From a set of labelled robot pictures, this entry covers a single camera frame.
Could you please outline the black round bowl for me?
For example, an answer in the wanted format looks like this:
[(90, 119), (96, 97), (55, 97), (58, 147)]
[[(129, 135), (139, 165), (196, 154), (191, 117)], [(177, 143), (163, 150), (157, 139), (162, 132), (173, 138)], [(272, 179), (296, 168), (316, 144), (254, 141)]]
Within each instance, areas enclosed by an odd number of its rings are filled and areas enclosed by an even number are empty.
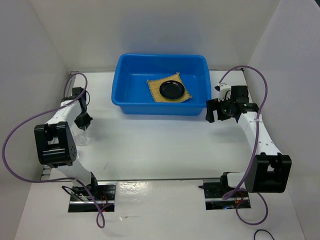
[(160, 95), (170, 101), (179, 100), (184, 96), (185, 92), (184, 85), (176, 80), (167, 80), (159, 87)]

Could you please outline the woven bamboo placemat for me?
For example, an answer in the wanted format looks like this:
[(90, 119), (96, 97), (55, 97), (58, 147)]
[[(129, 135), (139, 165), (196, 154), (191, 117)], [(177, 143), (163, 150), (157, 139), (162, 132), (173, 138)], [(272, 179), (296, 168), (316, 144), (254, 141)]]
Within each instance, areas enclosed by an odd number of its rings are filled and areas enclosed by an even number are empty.
[(192, 98), (192, 95), (188, 92), (187, 88), (185, 87), (185, 85), (180, 77), (180, 73), (176, 72), (175, 74), (164, 77), (164, 78), (146, 81), (148, 84), (148, 87), (149, 87), (149, 91), (150, 91), (152, 98), (155, 102), (161, 103), (160, 99), (163, 98), (159, 92), (160, 85), (165, 81), (171, 81), (171, 80), (178, 81), (183, 84), (183, 86), (185, 88), (185, 94), (183, 95), (183, 97), (188, 98), (188, 100)]

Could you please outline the green round plate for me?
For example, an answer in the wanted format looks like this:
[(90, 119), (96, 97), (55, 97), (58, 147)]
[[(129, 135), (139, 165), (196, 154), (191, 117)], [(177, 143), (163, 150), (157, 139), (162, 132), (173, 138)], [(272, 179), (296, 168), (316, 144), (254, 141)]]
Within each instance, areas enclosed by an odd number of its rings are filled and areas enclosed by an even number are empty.
[(177, 99), (169, 99), (169, 98), (161, 97), (159, 102), (161, 102), (161, 103), (182, 103), (186, 100), (188, 100), (188, 98), (185, 98), (185, 97), (180, 97)]

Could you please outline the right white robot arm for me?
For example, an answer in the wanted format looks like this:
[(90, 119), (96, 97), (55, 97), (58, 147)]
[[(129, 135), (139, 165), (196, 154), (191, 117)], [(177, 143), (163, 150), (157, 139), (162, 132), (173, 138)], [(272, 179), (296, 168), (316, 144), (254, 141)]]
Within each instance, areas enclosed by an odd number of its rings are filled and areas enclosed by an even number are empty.
[(218, 98), (206, 102), (206, 117), (209, 123), (234, 118), (239, 124), (252, 149), (252, 155), (245, 172), (230, 172), (219, 184), (220, 193), (229, 197), (237, 190), (249, 193), (283, 193), (286, 189), (292, 160), (282, 154), (273, 143), (261, 115), (260, 107), (250, 102), (246, 85), (230, 86), (219, 83), (215, 86)]

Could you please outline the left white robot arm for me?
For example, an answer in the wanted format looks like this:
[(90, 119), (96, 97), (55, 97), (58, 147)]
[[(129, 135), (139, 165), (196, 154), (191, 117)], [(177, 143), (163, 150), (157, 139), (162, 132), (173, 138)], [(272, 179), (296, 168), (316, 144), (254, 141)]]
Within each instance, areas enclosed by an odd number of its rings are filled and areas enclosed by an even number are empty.
[(85, 131), (93, 120), (87, 113), (86, 92), (82, 87), (74, 87), (72, 95), (64, 97), (60, 106), (63, 108), (50, 120), (34, 128), (39, 162), (72, 178), (72, 190), (75, 194), (94, 200), (98, 197), (100, 188), (94, 174), (85, 169), (77, 159), (77, 147), (71, 131), (73, 124)]

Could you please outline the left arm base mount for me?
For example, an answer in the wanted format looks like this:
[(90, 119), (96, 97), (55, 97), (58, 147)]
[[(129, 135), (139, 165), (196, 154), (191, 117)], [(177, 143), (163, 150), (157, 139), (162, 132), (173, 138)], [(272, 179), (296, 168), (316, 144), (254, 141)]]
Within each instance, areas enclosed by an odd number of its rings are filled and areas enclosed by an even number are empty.
[(98, 181), (96, 189), (91, 189), (92, 197), (82, 187), (61, 187), (69, 196), (69, 213), (97, 212), (98, 209), (93, 201), (103, 212), (115, 211), (116, 182)]

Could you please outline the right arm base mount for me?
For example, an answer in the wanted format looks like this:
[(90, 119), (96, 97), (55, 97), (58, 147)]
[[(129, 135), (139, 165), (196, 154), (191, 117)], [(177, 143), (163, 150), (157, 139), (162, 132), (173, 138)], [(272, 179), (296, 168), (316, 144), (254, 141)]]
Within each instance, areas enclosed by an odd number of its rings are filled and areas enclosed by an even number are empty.
[(204, 179), (198, 188), (203, 190), (206, 210), (233, 210), (238, 205), (240, 209), (251, 208), (249, 194), (246, 191), (237, 191), (232, 197), (223, 200), (223, 195), (232, 188), (222, 183), (220, 178)]

